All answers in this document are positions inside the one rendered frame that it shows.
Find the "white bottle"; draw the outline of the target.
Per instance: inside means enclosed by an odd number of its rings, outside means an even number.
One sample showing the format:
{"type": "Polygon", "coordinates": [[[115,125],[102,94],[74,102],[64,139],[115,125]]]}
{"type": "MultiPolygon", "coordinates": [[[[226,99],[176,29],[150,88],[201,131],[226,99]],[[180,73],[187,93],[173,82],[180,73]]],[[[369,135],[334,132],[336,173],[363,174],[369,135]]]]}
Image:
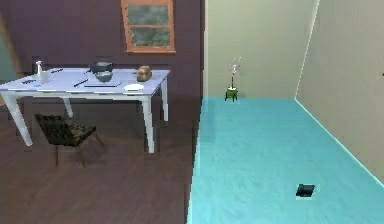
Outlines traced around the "white bottle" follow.
{"type": "Polygon", "coordinates": [[[35,64],[37,66],[37,75],[41,83],[42,84],[47,83],[49,79],[49,73],[43,70],[41,61],[36,61],[35,64]]]}

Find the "house plant in green pot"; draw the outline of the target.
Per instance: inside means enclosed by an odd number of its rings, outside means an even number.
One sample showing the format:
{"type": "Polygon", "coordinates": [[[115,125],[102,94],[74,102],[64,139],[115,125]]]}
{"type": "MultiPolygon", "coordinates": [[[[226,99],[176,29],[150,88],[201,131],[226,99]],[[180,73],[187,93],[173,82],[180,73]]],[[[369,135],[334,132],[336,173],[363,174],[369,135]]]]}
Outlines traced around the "house plant in green pot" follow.
{"type": "Polygon", "coordinates": [[[225,101],[227,101],[229,98],[231,98],[232,101],[235,102],[238,99],[238,89],[235,86],[234,78],[235,78],[235,75],[240,68],[240,60],[241,60],[240,57],[238,57],[238,58],[234,57],[231,64],[230,64],[230,67],[231,67],[231,84],[226,89],[225,98],[224,98],[225,101]]]}

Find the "brown bread loaf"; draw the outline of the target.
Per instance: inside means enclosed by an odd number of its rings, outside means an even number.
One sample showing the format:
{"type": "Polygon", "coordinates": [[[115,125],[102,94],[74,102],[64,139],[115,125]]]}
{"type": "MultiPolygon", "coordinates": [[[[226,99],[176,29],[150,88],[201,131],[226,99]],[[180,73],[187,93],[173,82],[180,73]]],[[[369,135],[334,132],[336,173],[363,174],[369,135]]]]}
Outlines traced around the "brown bread loaf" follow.
{"type": "Polygon", "coordinates": [[[137,69],[137,81],[146,82],[152,78],[152,71],[149,66],[141,66],[137,69]]]}

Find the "orange framed window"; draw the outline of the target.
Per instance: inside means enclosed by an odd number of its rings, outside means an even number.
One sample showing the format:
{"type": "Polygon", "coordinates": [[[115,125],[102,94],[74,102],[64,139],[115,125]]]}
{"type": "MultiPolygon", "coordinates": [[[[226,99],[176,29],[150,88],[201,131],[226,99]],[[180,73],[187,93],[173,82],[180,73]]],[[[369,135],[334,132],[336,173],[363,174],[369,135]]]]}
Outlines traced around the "orange framed window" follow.
{"type": "Polygon", "coordinates": [[[126,52],[174,54],[175,0],[120,0],[126,52]]]}

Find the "small black flat box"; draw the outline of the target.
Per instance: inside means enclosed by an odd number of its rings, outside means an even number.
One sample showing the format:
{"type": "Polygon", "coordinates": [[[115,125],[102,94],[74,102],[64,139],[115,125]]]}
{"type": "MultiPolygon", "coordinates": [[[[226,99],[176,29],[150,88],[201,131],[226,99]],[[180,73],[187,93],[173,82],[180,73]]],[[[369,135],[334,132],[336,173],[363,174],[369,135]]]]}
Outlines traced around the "small black flat box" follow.
{"type": "Polygon", "coordinates": [[[311,197],[314,192],[315,186],[312,184],[299,184],[296,196],[297,197],[311,197]]]}

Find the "black pot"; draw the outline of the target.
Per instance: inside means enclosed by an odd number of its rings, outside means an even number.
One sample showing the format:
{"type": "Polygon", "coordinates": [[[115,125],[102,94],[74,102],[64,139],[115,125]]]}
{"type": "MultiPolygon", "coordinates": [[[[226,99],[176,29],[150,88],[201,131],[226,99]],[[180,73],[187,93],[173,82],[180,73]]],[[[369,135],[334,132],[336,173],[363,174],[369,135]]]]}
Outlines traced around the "black pot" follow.
{"type": "Polygon", "coordinates": [[[94,62],[89,65],[88,72],[93,74],[99,72],[111,72],[113,70],[113,64],[110,62],[94,62]]]}

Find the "white dining table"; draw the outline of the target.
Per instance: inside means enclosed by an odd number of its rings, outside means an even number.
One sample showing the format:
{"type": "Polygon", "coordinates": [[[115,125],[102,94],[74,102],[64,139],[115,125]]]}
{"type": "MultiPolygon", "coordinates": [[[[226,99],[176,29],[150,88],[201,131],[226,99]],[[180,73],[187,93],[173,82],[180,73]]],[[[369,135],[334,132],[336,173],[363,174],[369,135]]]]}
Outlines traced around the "white dining table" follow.
{"type": "Polygon", "coordinates": [[[96,78],[86,68],[64,68],[63,71],[50,73],[47,83],[42,84],[38,75],[34,74],[0,85],[2,96],[11,116],[25,142],[26,146],[33,144],[28,128],[25,124],[18,98],[61,98],[70,117],[73,116],[71,99],[90,100],[119,100],[140,101],[146,128],[148,151],[155,152],[154,127],[152,122],[151,99],[158,89],[161,90],[163,107],[163,118],[168,120],[168,75],[169,70],[153,70],[152,78],[146,82],[138,82],[134,69],[114,69],[111,82],[116,84],[115,88],[84,88],[89,82],[96,82],[96,78]],[[25,80],[37,80],[30,84],[22,84],[25,80]],[[140,91],[125,91],[124,86],[128,84],[142,84],[144,88],[140,91]]]}

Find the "dark brown chair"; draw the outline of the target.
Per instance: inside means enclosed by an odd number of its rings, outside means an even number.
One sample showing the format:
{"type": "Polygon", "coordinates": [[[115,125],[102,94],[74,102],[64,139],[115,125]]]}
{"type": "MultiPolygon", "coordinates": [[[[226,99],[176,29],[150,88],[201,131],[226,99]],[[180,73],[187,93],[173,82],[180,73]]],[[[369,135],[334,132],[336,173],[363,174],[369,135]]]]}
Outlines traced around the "dark brown chair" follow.
{"type": "Polygon", "coordinates": [[[86,167],[80,145],[91,135],[100,143],[102,147],[105,144],[97,134],[95,126],[68,124],[63,116],[59,115],[34,115],[48,143],[54,147],[55,163],[59,164],[59,147],[73,147],[78,159],[83,167],[86,167]]]}

